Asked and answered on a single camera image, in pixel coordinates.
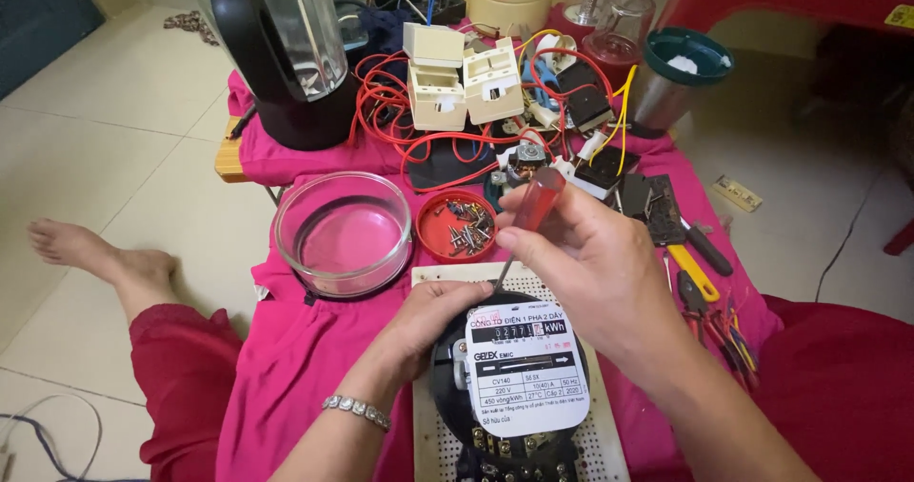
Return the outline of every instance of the green lid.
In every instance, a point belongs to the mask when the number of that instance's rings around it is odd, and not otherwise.
[[[698,66],[693,75],[667,62],[682,55]],[[701,32],[668,26],[647,34],[645,62],[657,75],[684,86],[711,86],[733,69],[733,55],[722,44]]]

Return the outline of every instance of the meter label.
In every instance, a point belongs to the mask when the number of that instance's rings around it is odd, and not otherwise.
[[[516,437],[584,421],[584,366],[565,312],[547,301],[476,309],[467,319],[470,400],[492,435]]]

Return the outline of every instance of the red screwdriver handle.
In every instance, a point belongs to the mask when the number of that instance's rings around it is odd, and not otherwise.
[[[564,188],[565,177],[562,173],[549,167],[539,168],[527,185],[512,225],[525,231],[536,231]]]

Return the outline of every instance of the door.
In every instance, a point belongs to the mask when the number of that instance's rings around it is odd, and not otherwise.
[[[103,21],[91,0],[0,0],[0,99]]]

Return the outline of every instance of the perforated board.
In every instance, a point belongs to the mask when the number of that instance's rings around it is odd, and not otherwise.
[[[456,280],[483,281],[497,279],[505,265],[502,262],[424,266],[412,269],[412,285],[423,281]],[[525,292],[544,301],[556,301],[552,291],[526,266],[515,262],[508,271],[503,287],[509,291]],[[581,342],[587,356],[590,381],[590,412],[577,428],[572,440],[577,445],[577,479],[581,482],[628,482],[616,421],[612,418],[606,386],[600,373],[597,353]],[[454,462],[460,455],[461,443],[441,421],[435,402],[428,393],[428,372],[412,384],[412,423],[415,452],[415,479],[454,482],[457,476]]]

